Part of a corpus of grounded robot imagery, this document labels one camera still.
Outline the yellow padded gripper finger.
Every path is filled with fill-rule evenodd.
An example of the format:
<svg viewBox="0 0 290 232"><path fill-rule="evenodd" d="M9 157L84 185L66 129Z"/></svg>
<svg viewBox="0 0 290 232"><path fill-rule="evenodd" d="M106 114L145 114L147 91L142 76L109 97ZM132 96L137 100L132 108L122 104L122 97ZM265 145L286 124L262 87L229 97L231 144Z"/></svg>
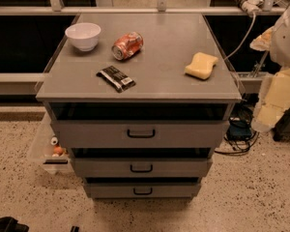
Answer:
<svg viewBox="0 0 290 232"><path fill-rule="evenodd" d="M273 28L270 27L264 31L261 35L255 38L249 45L251 49L257 51L268 51L272 42Z"/></svg>

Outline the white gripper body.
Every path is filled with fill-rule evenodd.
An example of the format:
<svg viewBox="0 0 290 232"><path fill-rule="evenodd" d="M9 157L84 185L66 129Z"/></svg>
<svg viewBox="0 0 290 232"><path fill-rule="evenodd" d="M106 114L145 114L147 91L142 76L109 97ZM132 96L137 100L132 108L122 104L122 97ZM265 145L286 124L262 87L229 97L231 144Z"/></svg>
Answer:
<svg viewBox="0 0 290 232"><path fill-rule="evenodd" d="M251 126L255 131L273 129L290 108L290 68L266 75L261 83Z"/></svg>

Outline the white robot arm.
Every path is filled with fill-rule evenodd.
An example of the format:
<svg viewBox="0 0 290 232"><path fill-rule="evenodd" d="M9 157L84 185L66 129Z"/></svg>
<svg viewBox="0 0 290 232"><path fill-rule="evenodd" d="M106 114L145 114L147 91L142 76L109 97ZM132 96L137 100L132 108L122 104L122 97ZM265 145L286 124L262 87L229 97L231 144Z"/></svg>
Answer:
<svg viewBox="0 0 290 232"><path fill-rule="evenodd" d="M259 101L253 111L252 128L258 132L273 129L290 108L290 5L275 25L257 41L270 40L270 58L281 69L274 75L267 74L261 83Z"/></svg>

